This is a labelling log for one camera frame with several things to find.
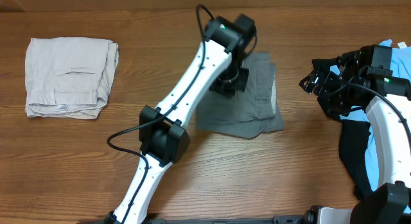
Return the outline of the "beige shorts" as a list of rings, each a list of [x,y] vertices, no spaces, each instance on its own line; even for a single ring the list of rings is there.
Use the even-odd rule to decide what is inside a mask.
[[[119,46],[108,39],[32,38],[25,57],[26,115],[96,119],[118,64]]]

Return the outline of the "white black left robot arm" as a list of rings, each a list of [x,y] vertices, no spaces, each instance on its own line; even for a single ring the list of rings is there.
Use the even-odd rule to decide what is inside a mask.
[[[135,128],[141,142],[137,171],[123,201],[104,223],[142,223],[163,175],[189,146],[186,128],[206,92],[231,98],[245,90],[249,71],[241,64],[256,37],[254,20],[244,14],[234,22],[218,16],[200,34],[197,54],[173,90],[155,108],[142,109]]]

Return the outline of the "grey shorts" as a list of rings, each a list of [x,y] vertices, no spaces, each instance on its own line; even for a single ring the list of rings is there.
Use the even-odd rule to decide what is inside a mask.
[[[197,107],[197,130],[251,139],[284,129],[277,107],[277,67],[270,54],[253,53],[243,67],[250,70],[245,91],[231,98],[207,92]]]

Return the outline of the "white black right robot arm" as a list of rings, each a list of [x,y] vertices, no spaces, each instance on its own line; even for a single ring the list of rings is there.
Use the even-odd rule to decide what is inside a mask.
[[[393,75],[393,49],[364,46],[314,59],[299,85],[328,117],[364,110],[376,144],[377,189],[352,209],[313,206],[303,223],[410,223],[410,81]]]

